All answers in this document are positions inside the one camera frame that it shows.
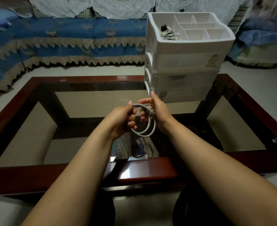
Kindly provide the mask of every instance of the coffee table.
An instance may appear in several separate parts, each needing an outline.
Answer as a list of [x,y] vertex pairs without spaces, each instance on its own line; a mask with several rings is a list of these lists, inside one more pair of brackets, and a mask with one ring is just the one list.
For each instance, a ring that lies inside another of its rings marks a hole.
[[[147,95],[143,79],[32,77],[0,112],[0,194],[43,194],[113,107]],[[277,172],[277,122],[227,74],[218,74],[206,100],[168,106],[178,121],[255,172]],[[133,135],[130,142],[132,160],[109,159],[102,187],[188,182],[188,169],[159,130],[147,142]]]

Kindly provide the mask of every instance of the person's right hand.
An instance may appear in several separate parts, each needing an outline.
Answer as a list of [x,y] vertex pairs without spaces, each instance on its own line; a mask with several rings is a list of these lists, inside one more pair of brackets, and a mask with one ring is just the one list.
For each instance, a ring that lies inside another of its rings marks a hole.
[[[167,134],[169,125],[171,125],[175,119],[171,115],[167,105],[154,93],[154,91],[151,91],[151,98],[141,99],[138,103],[153,105],[151,107],[155,110],[157,125],[163,133]],[[143,109],[141,109],[141,121],[148,121],[148,116],[146,116],[146,112]]]

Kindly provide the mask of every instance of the gray cable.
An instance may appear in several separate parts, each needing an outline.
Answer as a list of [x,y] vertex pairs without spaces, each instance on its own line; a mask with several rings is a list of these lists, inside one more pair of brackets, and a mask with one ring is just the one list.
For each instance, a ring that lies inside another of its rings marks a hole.
[[[151,104],[144,104],[144,105],[143,105],[143,104],[140,104],[140,103],[137,103],[137,104],[134,104],[134,105],[133,105],[133,108],[134,108],[134,109],[135,109],[135,108],[143,108],[143,109],[145,110],[146,114],[148,114],[148,125],[147,125],[147,128],[146,128],[144,131],[142,131],[142,132],[136,132],[133,128],[130,128],[130,127],[127,125],[128,129],[129,129],[130,131],[132,131],[134,134],[138,135],[139,137],[144,137],[144,138],[146,138],[146,137],[151,136],[151,135],[154,133],[154,130],[155,130],[155,127],[156,127],[155,111],[154,111],[153,109],[147,107],[147,106],[150,106],[150,105],[151,105]],[[154,121],[154,126],[153,126],[152,131],[151,131],[148,135],[142,135],[142,134],[144,134],[145,132],[147,132],[148,129],[150,128],[151,120]]]

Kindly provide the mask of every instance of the person's left hand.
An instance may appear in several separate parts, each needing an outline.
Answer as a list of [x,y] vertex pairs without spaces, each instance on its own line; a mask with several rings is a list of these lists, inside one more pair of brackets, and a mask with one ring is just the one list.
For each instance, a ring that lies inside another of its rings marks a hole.
[[136,123],[134,121],[136,114],[136,109],[133,109],[133,102],[129,101],[124,107],[114,108],[106,118],[104,122],[112,130],[112,137],[115,139],[121,137],[128,129],[123,129],[125,121],[128,121],[127,125],[134,130],[137,129]]

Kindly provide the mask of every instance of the white cable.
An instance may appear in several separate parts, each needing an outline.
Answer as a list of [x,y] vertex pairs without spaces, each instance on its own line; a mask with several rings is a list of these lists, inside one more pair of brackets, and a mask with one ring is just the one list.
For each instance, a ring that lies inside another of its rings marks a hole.
[[[129,129],[130,131],[132,131],[134,134],[138,135],[139,137],[144,137],[144,138],[149,137],[149,136],[151,136],[151,135],[154,133],[154,131],[155,131],[155,127],[156,127],[155,111],[154,111],[153,109],[148,108],[147,106],[149,106],[149,105],[151,105],[151,104],[144,104],[144,105],[143,105],[143,104],[137,103],[137,104],[134,104],[134,105],[133,105],[133,108],[134,108],[134,109],[135,109],[135,108],[143,108],[143,109],[145,110],[146,114],[148,114],[148,125],[147,125],[147,128],[146,128],[144,131],[142,131],[142,132],[136,132],[133,128],[130,128],[130,127],[127,125],[128,129]],[[142,134],[144,134],[145,132],[147,132],[148,129],[150,128],[151,120],[154,121],[154,125],[153,125],[152,131],[151,131],[148,135],[142,135]]]
[[171,29],[169,26],[167,26],[167,30],[163,32],[161,31],[161,29],[158,30],[160,37],[164,40],[180,40],[180,38],[178,37],[179,33],[175,33],[175,30]]

